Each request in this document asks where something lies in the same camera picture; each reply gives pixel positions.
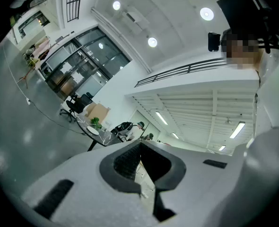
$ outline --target office chair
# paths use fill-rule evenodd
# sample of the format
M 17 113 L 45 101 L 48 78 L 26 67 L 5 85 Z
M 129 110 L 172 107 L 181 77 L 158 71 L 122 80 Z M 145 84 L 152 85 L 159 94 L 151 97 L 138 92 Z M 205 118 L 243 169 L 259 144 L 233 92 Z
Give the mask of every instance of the office chair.
M 92 100 L 86 94 L 83 94 L 81 97 L 77 97 L 77 95 L 74 94 L 72 95 L 71 100 L 66 102 L 70 110 L 66 111 L 65 109 L 62 108 L 60 110 L 60 115 L 67 114 L 68 117 L 70 118 L 70 123 L 71 123 L 72 118 L 74 119 L 74 121 L 76 121 L 76 119 L 72 115 L 72 112 L 80 114 L 81 112 L 83 112 L 83 109 L 90 103 L 92 103 Z
M 93 96 L 92 96 L 90 93 L 86 93 L 86 95 L 87 95 L 90 99 L 93 98 Z

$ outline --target railing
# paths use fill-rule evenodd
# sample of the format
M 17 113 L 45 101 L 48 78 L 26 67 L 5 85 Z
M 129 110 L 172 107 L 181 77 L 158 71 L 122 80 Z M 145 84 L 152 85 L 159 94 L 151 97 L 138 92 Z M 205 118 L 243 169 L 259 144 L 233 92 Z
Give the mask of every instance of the railing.
M 167 70 L 167 71 L 158 73 L 154 76 L 140 80 L 137 82 L 135 87 L 139 87 L 139 86 L 151 83 L 151 82 L 160 81 L 160 80 L 170 78 L 170 77 L 180 76 L 180 75 L 187 74 L 187 73 L 192 73 L 192 72 L 197 72 L 197 71 L 202 71 L 202 70 L 216 69 L 216 68 L 220 68 L 224 65 L 227 65 L 226 58 L 217 58 L 217 59 L 195 62 L 195 63 L 188 64 L 185 66 Z
M 66 0 L 66 15 L 67 15 L 67 22 L 70 22 L 74 19 L 78 19 L 78 12 L 79 12 L 79 4 L 81 0 Z

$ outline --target potted plant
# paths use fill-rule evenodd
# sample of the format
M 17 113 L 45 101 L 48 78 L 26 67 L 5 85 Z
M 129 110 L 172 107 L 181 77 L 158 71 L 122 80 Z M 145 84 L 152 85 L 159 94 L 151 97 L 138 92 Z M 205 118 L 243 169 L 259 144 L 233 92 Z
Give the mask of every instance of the potted plant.
M 93 124 L 93 127 L 97 130 L 97 129 L 101 129 L 102 125 L 99 123 L 99 118 L 94 117 L 93 119 L 91 119 L 91 123 Z

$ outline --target recessed light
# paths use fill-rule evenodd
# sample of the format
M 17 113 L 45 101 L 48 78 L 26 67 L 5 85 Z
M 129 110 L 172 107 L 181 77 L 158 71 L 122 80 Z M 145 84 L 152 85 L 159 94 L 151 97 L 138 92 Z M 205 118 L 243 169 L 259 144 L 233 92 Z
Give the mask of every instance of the recessed light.
M 119 1 L 115 1 L 115 2 L 113 3 L 113 9 L 114 9 L 114 10 L 119 10 L 120 7 L 121 7 L 121 3 L 120 3 Z
M 158 117 L 164 122 L 164 124 L 168 125 L 167 122 L 164 120 L 164 118 L 160 115 L 159 112 L 156 112 L 156 114 L 157 114 Z
M 149 44 L 150 47 L 156 47 L 157 46 L 156 38 L 153 38 L 153 37 L 149 38 L 148 39 L 148 44 Z
M 245 122 L 239 122 L 238 126 L 236 127 L 236 129 L 234 130 L 234 132 L 231 134 L 230 138 L 234 139 L 236 137 L 236 135 L 238 135 L 238 133 L 242 130 L 242 128 L 244 127 Z
M 201 17 L 207 21 L 210 21 L 214 18 L 214 13 L 209 8 L 202 8 L 200 11 L 200 14 L 201 14 Z
M 226 146 L 221 146 L 221 148 L 219 149 L 219 151 L 222 151 L 224 148 L 226 148 Z
M 172 133 L 172 134 L 173 134 L 177 139 L 179 139 L 175 133 Z

